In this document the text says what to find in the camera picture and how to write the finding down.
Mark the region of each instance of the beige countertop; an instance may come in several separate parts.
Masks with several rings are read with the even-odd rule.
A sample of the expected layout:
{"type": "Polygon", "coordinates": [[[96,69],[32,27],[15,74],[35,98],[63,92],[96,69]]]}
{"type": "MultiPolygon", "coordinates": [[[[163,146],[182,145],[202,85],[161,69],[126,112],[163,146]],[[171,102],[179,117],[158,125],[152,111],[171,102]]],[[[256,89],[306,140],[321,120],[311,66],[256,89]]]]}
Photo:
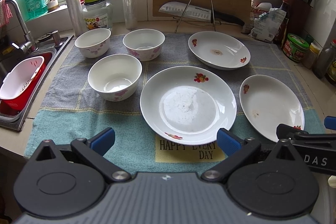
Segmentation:
{"type": "MultiPolygon", "coordinates": [[[[138,22],[137,29],[150,28],[156,29],[163,33],[173,33],[176,27],[175,21],[142,21],[138,22]]],[[[211,27],[199,27],[189,25],[182,22],[179,26],[178,33],[195,33],[204,30],[212,30],[211,27]]],[[[217,31],[226,33],[233,37],[251,39],[251,37],[241,34],[241,27],[223,24],[217,26],[217,31]]],[[[130,32],[125,28],[124,23],[116,23],[113,25],[112,35],[126,34],[130,32]]],[[[60,33],[61,36],[72,35],[73,31],[66,31],[60,33]]],[[[23,154],[33,127],[33,120],[41,106],[42,100],[48,91],[48,88],[61,67],[63,61],[73,48],[75,40],[73,39],[63,53],[59,56],[55,62],[53,68],[46,77],[41,90],[36,96],[31,110],[24,122],[21,132],[12,131],[6,128],[0,128],[0,152],[14,158],[16,160],[23,161],[23,154]]],[[[316,109],[321,121],[323,122],[326,116],[336,116],[336,87],[332,86],[326,79],[319,80],[315,75],[301,64],[296,64],[287,59],[290,68],[294,74],[300,80],[303,88],[309,96],[313,107],[316,109]]]]}

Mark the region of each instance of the gray and teal cloth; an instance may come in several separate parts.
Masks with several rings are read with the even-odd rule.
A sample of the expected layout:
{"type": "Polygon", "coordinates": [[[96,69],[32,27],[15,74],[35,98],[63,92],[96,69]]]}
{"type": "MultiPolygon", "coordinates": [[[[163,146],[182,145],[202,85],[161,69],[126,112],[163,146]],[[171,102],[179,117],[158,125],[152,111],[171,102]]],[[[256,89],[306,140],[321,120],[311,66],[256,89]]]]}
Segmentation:
{"type": "Polygon", "coordinates": [[[156,133],[147,125],[140,111],[140,94],[145,83],[159,71],[174,66],[196,66],[220,76],[232,89],[238,114],[232,133],[241,138],[254,137],[264,143],[269,140],[257,133],[246,119],[239,102],[239,88],[251,75],[269,75],[286,84],[298,97],[305,115],[305,130],[324,133],[324,127],[305,93],[300,81],[286,63],[282,51],[273,44],[241,40],[251,53],[248,65],[237,70],[223,71],[201,63],[188,47],[190,34],[166,34],[161,55],[142,63],[136,92],[125,101],[109,102],[102,99],[87,82],[92,65],[111,54],[126,54],[124,35],[110,39],[110,48],[95,59],[84,58],[74,47],[42,102],[33,122],[25,157],[29,158],[40,142],[52,139],[56,144],[68,144],[78,137],[91,138],[106,127],[115,130],[115,144],[105,158],[131,174],[139,172],[198,172],[202,173],[215,162],[161,163],[155,161],[156,133]]]}

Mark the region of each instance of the screw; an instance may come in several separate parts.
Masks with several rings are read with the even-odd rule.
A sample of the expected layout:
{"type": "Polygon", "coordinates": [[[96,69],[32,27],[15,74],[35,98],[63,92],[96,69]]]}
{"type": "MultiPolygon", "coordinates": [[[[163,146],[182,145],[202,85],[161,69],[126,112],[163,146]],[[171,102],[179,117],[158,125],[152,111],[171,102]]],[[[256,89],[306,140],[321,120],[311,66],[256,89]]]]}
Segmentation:
{"type": "Polygon", "coordinates": [[[207,179],[218,179],[221,176],[221,174],[216,170],[208,170],[204,173],[204,176],[207,179]]]}
{"type": "Polygon", "coordinates": [[[116,180],[126,180],[129,178],[129,174],[125,171],[116,171],[112,174],[112,178],[116,180]]]}

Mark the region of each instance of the pink towel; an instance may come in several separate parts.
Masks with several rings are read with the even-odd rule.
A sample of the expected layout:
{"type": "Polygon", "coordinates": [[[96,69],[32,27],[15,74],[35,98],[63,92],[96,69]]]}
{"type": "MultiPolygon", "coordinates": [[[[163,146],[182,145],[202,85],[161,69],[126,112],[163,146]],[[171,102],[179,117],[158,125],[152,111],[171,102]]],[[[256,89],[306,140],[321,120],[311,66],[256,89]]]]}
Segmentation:
{"type": "Polygon", "coordinates": [[[5,3],[5,0],[0,0],[0,27],[7,25],[12,16],[8,4],[5,3]]]}

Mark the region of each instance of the bowl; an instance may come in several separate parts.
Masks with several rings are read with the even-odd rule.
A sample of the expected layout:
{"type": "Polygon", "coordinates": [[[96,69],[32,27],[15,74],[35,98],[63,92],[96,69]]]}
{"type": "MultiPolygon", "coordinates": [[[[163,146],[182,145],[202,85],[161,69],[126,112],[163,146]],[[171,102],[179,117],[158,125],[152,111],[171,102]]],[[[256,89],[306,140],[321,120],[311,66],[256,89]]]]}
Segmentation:
{"type": "Polygon", "coordinates": [[[305,127],[305,115],[299,99],[281,81],[267,75],[253,75],[240,86],[239,99],[246,118],[261,135],[278,142],[277,127],[305,127]]]}
{"type": "Polygon", "coordinates": [[[149,61],[157,58],[165,41],[165,35],[153,29],[135,30],[123,39],[128,53],[140,61],[149,61]]]}
{"type": "Polygon", "coordinates": [[[92,89],[108,101],[122,101],[137,89],[142,65],[128,54],[102,58],[89,71],[87,80],[92,89]]]}
{"type": "Polygon", "coordinates": [[[192,66],[171,67],[150,78],[140,109],[157,134],[184,145],[215,141],[220,128],[230,130],[237,114],[236,99],[224,80],[192,66]]]}
{"type": "Polygon", "coordinates": [[[201,62],[215,69],[238,69],[246,66],[251,59],[243,43],[220,32],[195,33],[189,38],[188,46],[201,62]]]}
{"type": "Polygon", "coordinates": [[[109,49],[110,35],[111,31],[105,28],[87,31],[76,39],[75,46],[84,57],[95,58],[109,49]]]}

